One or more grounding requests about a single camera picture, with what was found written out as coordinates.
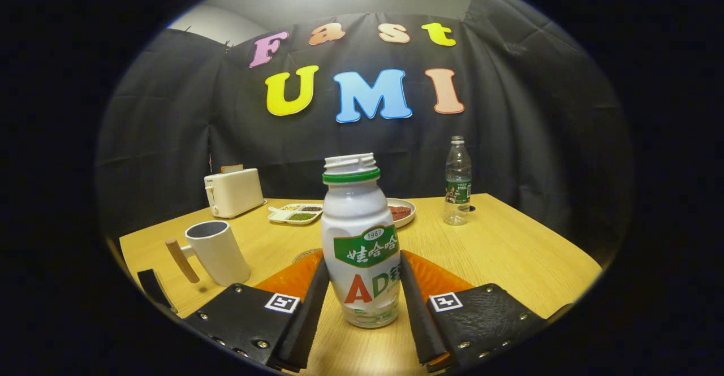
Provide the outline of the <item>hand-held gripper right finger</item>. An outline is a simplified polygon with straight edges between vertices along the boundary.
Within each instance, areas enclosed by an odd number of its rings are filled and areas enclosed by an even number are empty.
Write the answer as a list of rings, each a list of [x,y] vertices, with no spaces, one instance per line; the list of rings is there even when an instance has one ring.
[[[411,332],[429,373],[489,361],[548,324],[494,283],[473,286],[416,253],[400,256]]]

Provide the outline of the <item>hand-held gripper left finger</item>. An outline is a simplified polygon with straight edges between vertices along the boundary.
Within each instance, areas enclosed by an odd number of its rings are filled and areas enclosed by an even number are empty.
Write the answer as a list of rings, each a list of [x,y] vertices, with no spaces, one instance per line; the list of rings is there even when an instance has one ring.
[[[307,368],[328,285],[316,250],[254,287],[228,286],[184,321],[237,356],[297,373]]]

